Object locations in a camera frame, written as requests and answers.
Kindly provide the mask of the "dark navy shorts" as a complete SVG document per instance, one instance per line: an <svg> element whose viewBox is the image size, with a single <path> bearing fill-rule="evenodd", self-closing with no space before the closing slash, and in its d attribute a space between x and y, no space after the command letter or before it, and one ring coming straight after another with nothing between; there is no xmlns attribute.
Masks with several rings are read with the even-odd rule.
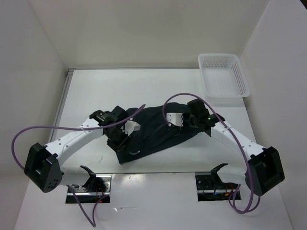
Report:
<svg viewBox="0 0 307 230"><path fill-rule="evenodd" d="M116 150L119 164L176 146L204 131L203 127L190 127L188 124L184 124L183 127L168 126L162 108L162 106L144 108L133 117L133 121L141 127L130 134L130 138L120 150Z"/></svg>

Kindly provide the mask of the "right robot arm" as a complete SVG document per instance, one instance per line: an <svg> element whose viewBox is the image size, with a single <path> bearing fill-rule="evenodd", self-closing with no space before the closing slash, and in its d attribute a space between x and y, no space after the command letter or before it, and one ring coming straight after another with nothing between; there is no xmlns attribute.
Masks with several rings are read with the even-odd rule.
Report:
<svg viewBox="0 0 307 230"><path fill-rule="evenodd" d="M279 152L250 140L235 130L218 113L209 113L200 99L188 102L191 111L183 115L184 124L220 141L233 153L242 156L243 168L222 163L211 170L211 185L222 188L226 183L246 185L253 194L262 196L285 179Z"/></svg>

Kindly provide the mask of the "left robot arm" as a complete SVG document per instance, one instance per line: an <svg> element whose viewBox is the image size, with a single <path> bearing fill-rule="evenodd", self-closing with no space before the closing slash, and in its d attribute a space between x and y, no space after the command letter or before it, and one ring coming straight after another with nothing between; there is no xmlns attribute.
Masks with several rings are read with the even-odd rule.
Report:
<svg viewBox="0 0 307 230"><path fill-rule="evenodd" d="M107 126L127 117L128 113L119 106L111 112L98 110L78 127L79 131L72 131L46 145L34 144L28 153L25 175L44 193L52 191L60 184L76 184L86 192L92 191L99 181L92 170L81 165L65 171L61 166L83 146L114 129L111 127L94 130L94 127Z"/></svg>

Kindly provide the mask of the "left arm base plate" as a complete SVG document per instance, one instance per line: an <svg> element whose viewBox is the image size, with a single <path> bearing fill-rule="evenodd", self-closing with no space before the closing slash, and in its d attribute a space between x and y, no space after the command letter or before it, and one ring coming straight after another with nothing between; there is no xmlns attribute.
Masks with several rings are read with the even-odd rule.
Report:
<svg viewBox="0 0 307 230"><path fill-rule="evenodd" d="M72 184L71 188L81 204L110 203L112 175L103 174L90 178L84 185Z"/></svg>

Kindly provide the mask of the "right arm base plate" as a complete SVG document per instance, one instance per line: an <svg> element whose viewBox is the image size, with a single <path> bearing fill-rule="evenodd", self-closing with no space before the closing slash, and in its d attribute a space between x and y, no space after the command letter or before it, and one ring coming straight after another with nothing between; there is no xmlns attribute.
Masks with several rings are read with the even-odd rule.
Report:
<svg viewBox="0 0 307 230"><path fill-rule="evenodd" d="M224 201L238 187L234 183L216 183L213 181L210 172L195 174L198 201Z"/></svg>

